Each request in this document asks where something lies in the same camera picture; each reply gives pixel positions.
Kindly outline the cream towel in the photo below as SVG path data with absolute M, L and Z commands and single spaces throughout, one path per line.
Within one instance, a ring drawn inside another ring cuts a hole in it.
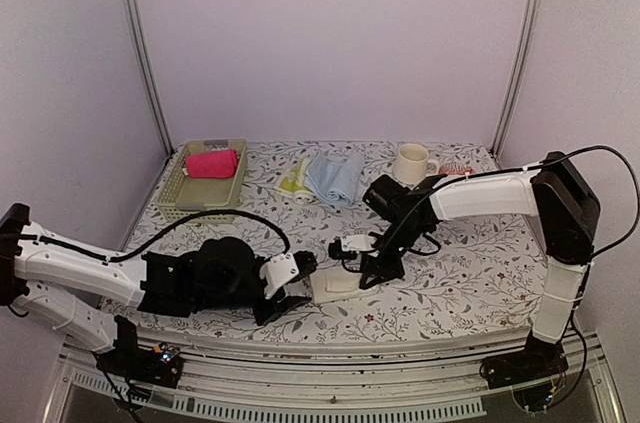
M 312 297 L 315 304 L 331 303 L 369 297 L 377 293 L 375 288 L 360 288 L 360 275 L 333 267 L 317 270 L 310 276 Z

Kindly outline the pink towel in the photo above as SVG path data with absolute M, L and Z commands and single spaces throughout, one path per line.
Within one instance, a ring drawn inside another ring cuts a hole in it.
M 237 152 L 232 149 L 192 155 L 185 160 L 191 178 L 227 179 L 235 175 L 237 167 Z

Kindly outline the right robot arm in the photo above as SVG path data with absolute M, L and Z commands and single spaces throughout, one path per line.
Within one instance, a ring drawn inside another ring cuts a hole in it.
M 537 379 L 552 367 L 579 305 L 594 253 L 600 204 L 569 158 L 413 187 L 383 175 L 364 202 L 386 223 L 363 252 L 359 286 L 389 285 L 408 309 L 392 322 L 423 337 L 527 328 L 535 341 L 517 370 Z

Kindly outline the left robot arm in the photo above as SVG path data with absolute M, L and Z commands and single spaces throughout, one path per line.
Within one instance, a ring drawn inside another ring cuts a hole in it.
M 148 369 L 135 326 L 76 296 L 76 291 L 115 300 L 140 312 L 186 318 L 203 310 L 251 309 L 257 325 L 308 303 L 286 287 L 310 276 L 317 260 L 309 251 L 284 250 L 260 257 L 243 240 L 206 240 L 199 249 L 171 256 L 148 243 L 129 253 L 107 251 L 57 237 L 31 221 L 15 203 L 1 218 L 1 303 L 24 316 L 36 313 L 128 377 Z

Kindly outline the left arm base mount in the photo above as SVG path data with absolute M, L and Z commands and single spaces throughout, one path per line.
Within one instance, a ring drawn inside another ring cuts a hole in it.
M 162 343 L 153 349 L 116 347 L 106 353 L 95 354 L 96 366 L 127 382 L 147 383 L 175 389 L 184 367 L 184 359 Z

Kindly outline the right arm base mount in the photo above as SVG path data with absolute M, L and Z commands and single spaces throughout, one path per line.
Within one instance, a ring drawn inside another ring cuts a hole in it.
M 489 389 L 510 388 L 521 410 L 540 413 L 553 403 L 568 369 L 562 346 L 543 344 L 487 357 L 479 376 Z

